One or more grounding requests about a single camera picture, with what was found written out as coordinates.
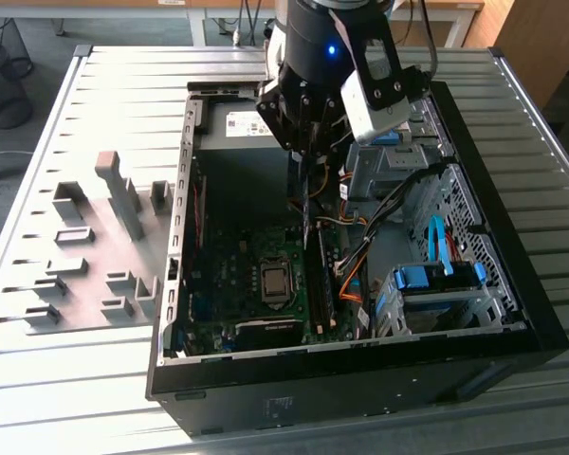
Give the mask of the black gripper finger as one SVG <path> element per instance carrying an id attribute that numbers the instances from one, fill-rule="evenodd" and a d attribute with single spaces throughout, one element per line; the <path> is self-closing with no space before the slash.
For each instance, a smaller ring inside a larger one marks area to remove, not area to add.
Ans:
<path id="1" fill-rule="evenodd" d="M 349 135 L 349 124 L 340 97 L 311 99 L 311 163 L 316 164 Z"/>
<path id="2" fill-rule="evenodd" d="M 257 111 L 285 150 L 309 154 L 311 101 L 306 81 L 290 67 L 282 67 L 274 80 L 260 83 Z"/>

